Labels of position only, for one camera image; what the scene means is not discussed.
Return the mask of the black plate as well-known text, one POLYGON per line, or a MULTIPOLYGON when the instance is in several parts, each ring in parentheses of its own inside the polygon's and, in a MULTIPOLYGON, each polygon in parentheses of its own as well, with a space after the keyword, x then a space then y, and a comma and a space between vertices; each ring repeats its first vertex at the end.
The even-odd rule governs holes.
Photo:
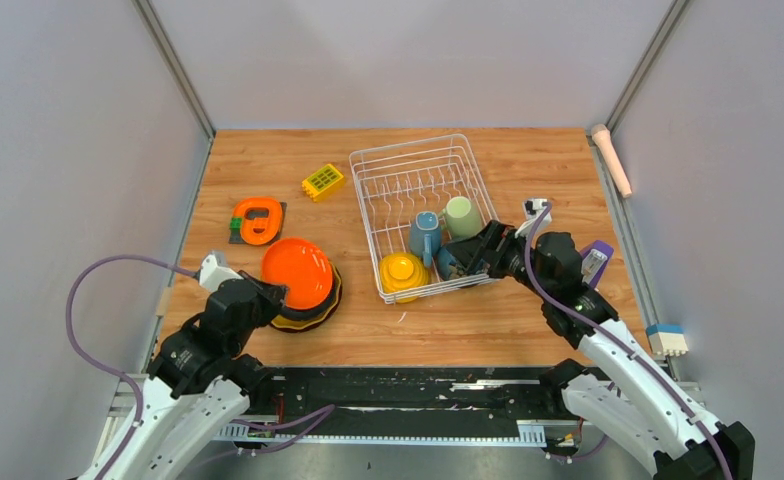
POLYGON ((341 275, 335 266, 333 266, 332 269, 333 284, 331 286, 331 290, 327 297, 319 305, 305 310, 283 306, 280 310, 280 315, 289 320, 308 321, 324 314, 329 308, 331 308, 336 303, 341 287, 341 275))

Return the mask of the yellow dotted plate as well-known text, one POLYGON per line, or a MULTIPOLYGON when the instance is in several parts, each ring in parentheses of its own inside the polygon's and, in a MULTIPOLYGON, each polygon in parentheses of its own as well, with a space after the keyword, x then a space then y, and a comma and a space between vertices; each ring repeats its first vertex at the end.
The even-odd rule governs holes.
POLYGON ((343 285, 342 285, 342 278, 341 278, 340 293, 338 295, 336 303, 331 308, 329 308, 324 314, 308 321, 289 320, 279 314, 274 320, 271 321, 270 326, 278 331, 285 332, 285 333, 300 333, 300 332, 305 332, 317 328, 321 326, 325 321, 327 321, 336 312, 341 302, 342 292, 343 292, 343 285))

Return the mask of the orange plate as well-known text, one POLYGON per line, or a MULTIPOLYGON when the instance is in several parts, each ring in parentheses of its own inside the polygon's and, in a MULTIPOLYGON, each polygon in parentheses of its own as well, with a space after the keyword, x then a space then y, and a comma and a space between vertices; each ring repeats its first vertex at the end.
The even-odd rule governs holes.
POLYGON ((314 243, 299 237, 277 240, 263 254, 262 280, 287 288, 285 306, 310 310, 320 306, 333 289, 333 267, 314 243))

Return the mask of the light green mug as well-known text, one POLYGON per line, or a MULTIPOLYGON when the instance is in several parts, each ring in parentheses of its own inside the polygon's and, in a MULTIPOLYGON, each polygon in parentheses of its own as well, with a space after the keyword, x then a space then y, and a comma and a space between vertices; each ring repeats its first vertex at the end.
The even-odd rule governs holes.
POLYGON ((470 238, 484 227, 478 205, 465 196, 452 197, 438 216, 442 235, 451 240, 470 238))

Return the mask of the blue dotted mug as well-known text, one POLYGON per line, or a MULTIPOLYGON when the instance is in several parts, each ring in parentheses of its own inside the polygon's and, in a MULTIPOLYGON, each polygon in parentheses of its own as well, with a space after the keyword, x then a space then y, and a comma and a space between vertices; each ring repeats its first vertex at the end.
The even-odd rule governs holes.
POLYGON ((439 216, 432 211, 417 213, 410 225, 408 249, 418 257, 426 268, 431 268, 433 259, 441 247, 442 229, 439 216))

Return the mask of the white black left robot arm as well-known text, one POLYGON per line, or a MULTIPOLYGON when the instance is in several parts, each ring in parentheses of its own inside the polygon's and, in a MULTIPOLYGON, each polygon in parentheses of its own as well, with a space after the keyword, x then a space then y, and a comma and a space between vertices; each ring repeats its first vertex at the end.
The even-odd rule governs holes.
POLYGON ((231 420, 272 405, 266 368, 243 349, 280 313, 286 287, 227 267, 198 280, 209 293, 202 311, 163 341, 146 379, 119 375, 134 406, 83 478, 174 479, 231 420))

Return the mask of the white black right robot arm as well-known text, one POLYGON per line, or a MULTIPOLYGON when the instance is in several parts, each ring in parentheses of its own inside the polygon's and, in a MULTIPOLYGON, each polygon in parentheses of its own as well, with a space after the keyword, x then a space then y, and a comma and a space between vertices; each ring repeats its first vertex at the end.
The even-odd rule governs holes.
POLYGON ((467 274, 511 277, 543 301, 552 331, 613 382, 567 359, 539 378, 539 403, 552 417, 592 422, 655 479, 750 479, 756 441, 687 394, 636 342, 614 307, 583 276, 583 256, 567 232, 523 235, 491 221, 446 246, 467 274))

